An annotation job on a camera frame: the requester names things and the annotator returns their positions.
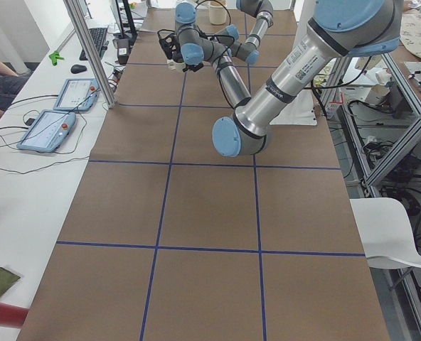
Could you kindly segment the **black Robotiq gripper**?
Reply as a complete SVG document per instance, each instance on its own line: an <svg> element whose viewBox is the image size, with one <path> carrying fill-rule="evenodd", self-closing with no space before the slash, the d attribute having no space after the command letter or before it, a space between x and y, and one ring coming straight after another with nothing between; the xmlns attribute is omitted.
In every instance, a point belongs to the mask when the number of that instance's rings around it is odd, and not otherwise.
<svg viewBox="0 0 421 341"><path fill-rule="evenodd" d="M173 31L160 37L160 46L168 60L179 61L179 43Z"/></svg>

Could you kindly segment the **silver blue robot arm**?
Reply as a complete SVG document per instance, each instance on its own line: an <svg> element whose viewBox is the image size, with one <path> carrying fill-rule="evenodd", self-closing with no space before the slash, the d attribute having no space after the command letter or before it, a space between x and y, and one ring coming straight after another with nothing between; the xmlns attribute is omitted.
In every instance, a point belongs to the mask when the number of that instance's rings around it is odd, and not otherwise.
<svg viewBox="0 0 421 341"><path fill-rule="evenodd" d="M254 155L270 142L270 122L332 59L389 53L399 45L402 1L317 1L301 42L256 94L214 123L212 140L225 157Z"/></svg>

